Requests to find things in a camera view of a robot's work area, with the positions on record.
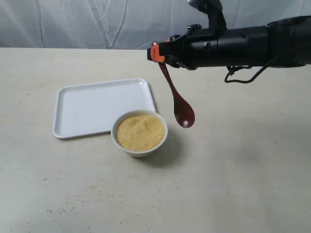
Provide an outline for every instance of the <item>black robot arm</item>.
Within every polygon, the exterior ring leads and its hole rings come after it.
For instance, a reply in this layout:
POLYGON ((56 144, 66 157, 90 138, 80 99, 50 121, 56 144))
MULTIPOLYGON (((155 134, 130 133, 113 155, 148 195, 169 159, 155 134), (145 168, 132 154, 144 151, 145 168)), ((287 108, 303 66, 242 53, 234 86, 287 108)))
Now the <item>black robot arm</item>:
POLYGON ((293 17, 267 26, 227 29, 219 0, 188 0, 206 13, 209 28, 194 24, 185 35, 154 43, 147 57, 173 67, 227 67, 229 75, 242 68, 300 67, 311 64, 311 16, 293 17))

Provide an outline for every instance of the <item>white fabric backdrop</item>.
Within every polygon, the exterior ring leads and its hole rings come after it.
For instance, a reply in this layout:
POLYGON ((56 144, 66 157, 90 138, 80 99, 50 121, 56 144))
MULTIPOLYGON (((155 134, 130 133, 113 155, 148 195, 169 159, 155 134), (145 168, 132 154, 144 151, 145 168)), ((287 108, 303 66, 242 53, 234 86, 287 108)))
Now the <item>white fabric backdrop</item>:
MULTIPOLYGON (((228 28, 311 14, 311 0, 221 0, 228 28)), ((187 0, 0 0, 0 47, 145 49, 207 27, 187 0)))

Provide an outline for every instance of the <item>black wire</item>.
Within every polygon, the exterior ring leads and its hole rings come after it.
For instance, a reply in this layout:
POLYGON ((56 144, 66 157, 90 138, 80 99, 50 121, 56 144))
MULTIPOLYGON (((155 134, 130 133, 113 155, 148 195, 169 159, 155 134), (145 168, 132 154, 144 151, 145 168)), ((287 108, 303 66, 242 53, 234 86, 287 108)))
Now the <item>black wire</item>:
POLYGON ((269 62, 267 62, 260 70, 257 71, 257 73, 250 79, 250 80, 247 80, 247 81, 244 81, 244 80, 237 80, 237 79, 233 79, 233 80, 228 80, 229 76, 232 75, 231 73, 232 72, 228 72, 228 74, 226 75, 225 77, 225 83, 242 83, 242 84, 247 84, 247 83, 251 83, 253 82, 262 72, 265 71, 266 68, 269 67, 269 65, 271 65, 273 62, 277 61, 278 59, 280 59, 281 57, 287 55, 288 53, 291 53, 293 52, 294 50, 296 49, 299 49, 301 47, 305 47, 305 46, 309 46, 311 45, 311 43, 307 43, 307 44, 303 44, 303 45, 300 45, 300 46, 296 46, 296 47, 293 47, 287 51, 285 51, 284 53, 281 53, 279 56, 275 57, 274 59, 270 60, 269 62))

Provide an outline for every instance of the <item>white plastic tray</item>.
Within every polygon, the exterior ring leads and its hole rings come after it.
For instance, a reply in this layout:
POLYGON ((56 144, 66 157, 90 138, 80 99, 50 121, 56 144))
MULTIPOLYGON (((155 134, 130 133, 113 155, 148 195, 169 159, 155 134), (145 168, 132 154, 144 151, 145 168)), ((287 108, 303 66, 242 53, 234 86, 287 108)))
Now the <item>white plastic tray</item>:
POLYGON ((144 79, 66 86, 57 93, 52 131, 58 138, 108 132, 119 116, 138 109, 156 111, 144 79))

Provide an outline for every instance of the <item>yellow granular food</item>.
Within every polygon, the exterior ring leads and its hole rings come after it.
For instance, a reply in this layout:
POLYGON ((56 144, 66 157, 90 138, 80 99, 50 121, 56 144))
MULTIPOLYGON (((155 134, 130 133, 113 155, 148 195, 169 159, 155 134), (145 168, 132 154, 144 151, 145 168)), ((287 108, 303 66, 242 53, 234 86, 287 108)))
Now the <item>yellow granular food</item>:
POLYGON ((160 144, 164 137, 164 127, 155 116, 133 116, 121 122, 116 136, 118 143, 125 149, 146 151, 160 144))

